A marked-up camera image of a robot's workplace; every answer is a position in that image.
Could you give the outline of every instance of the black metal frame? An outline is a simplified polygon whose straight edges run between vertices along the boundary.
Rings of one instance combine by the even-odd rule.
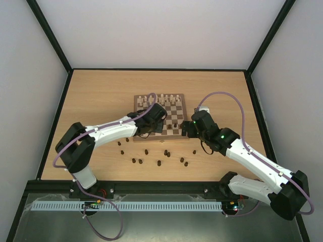
[[[110,69],[93,69],[93,68],[72,68],[69,64],[67,58],[65,57],[63,50],[61,49],[54,33],[52,32],[45,16],[43,15],[38,3],[36,0],[26,0],[32,9],[34,15],[38,19],[40,25],[42,26],[46,36],[51,42],[54,50],[56,51],[58,57],[60,58],[62,64],[64,65],[66,71],[68,72],[68,77],[66,80],[66,84],[61,96],[61,100],[59,102],[59,106],[55,115],[55,119],[53,121],[53,125],[48,137],[48,141],[45,147],[44,155],[42,157],[40,167],[36,176],[36,180],[28,181],[25,191],[23,193],[21,202],[19,204],[16,216],[14,218],[10,233],[7,238],[7,242],[13,241],[15,237],[15,233],[19,224],[20,217],[22,215],[23,209],[25,207],[25,203],[29,193],[57,193],[64,194],[67,193],[70,189],[71,181],[65,180],[40,180],[45,162],[49,153],[49,148],[56,130],[56,126],[63,108],[64,100],[68,91],[68,87],[73,75],[73,70],[120,70],[120,71],[226,71],[226,72],[244,72],[246,83],[248,86],[251,102],[254,108],[255,116],[257,119],[258,127],[260,130],[261,138],[263,141],[263,145],[265,148],[266,155],[269,159],[274,162],[276,161],[276,157],[274,154],[274,150],[269,138],[269,134],[267,131],[267,127],[265,124],[265,120],[262,115],[262,111],[260,108],[260,104],[258,101],[258,97],[255,91],[255,87],[251,78],[252,72],[255,70],[257,64],[259,63],[261,57],[265,53],[268,48],[270,42],[274,38],[276,32],[281,26],[283,20],[287,16],[289,10],[293,6],[295,0],[286,0],[282,9],[280,10],[278,16],[276,17],[273,25],[271,26],[268,34],[266,35],[264,41],[262,42],[257,54],[255,55],[253,61],[251,62],[248,70],[228,70],[228,69],[132,69],[132,68],[110,68]],[[114,188],[115,194],[203,194],[206,195],[204,190],[208,189],[212,191],[212,187],[218,186],[218,182],[149,182],[149,181],[104,181],[105,183],[109,183],[109,186]],[[208,198],[220,198],[220,195],[217,193],[209,193],[206,195]],[[301,215],[296,215],[296,221],[298,223],[300,233],[303,241],[308,242],[309,237],[304,226],[304,222],[302,220]]]

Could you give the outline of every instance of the white wall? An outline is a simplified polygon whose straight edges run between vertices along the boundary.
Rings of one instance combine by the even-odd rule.
[[[38,0],[74,68],[246,69],[285,0]]]
[[[0,22],[0,241],[5,241],[26,182],[36,177],[67,73],[26,1],[0,1]]]
[[[311,241],[322,240],[323,227],[322,23],[322,1],[296,1],[252,75],[279,164],[308,176]]]

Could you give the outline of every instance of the wooden tabletop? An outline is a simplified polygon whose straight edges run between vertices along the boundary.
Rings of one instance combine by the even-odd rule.
[[[190,119],[199,102],[215,91],[229,92],[240,100],[246,116],[246,141],[265,154],[243,72],[75,70],[42,179],[71,179],[68,172],[52,167],[55,145],[71,124],[81,122],[90,126],[117,120],[133,111],[134,95],[150,92],[183,93]],[[214,95],[204,105],[210,108],[220,128],[228,127],[241,134],[241,112],[232,98]],[[149,151],[148,155],[145,155],[145,149]],[[171,153],[169,158],[164,156],[166,149]],[[181,157],[188,162],[187,167],[180,162]],[[161,160],[161,166],[157,166],[158,160]],[[94,150],[90,166],[98,180],[217,181],[228,171],[256,178],[234,160],[219,153],[205,154],[198,139],[136,143],[132,138],[129,142],[115,140]]]

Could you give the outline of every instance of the chessboard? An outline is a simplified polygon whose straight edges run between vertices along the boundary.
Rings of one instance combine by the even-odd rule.
[[[148,104],[152,104],[153,97],[147,95],[135,95],[134,97],[134,111],[147,109]],[[184,94],[157,94],[157,101],[167,111],[167,117],[164,120],[163,132],[150,133],[150,135],[143,135],[141,137],[135,136],[134,141],[152,141],[152,140],[178,140],[188,139],[182,136],[181,124],[187,120],[186,106]]]

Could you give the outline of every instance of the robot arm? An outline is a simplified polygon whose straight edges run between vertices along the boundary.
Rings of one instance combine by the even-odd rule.
[[[84,189],[88,189],[96,183],[96,177],[88,165],[95,148],[120,138],[162,132],[167,112],[159,104],[154,104],[148,113],[132,121],[143,111],[131,112],[117,121],[97,126],[84,127],[81,123],[75,123],[64,134],[55,148],[58,153],[80,134],[94,130],[94,132],[81,138],[79,143],[72,144],[61,154],[61,159],[67,170],[79,181]]]
[[[183,122],[182,136],[199,138],[203,149],[205,143],[212,153],[214,151],[220,152],[222,155],[236,160],[263,181],[250,180],[234,172],[229,172],[221,179],[222,187],[220,188],[226,196],[232,192],[252,197],[269,204],[278,215],[285,219],[292,220],[295,217],[305,204],[306,198],[283,175],[291,178],[309,195],[307,176],[303,172],[292,173],[246,144],[250,150],[248,152],[237,133],[228,128],[219,129],[207,108],[196,112],[192,116],[192,120],[191,122]],[[251,152],[260,157],[264,163],[251,155]],[[276,168],[279,173],[273,171],[266,163]]]

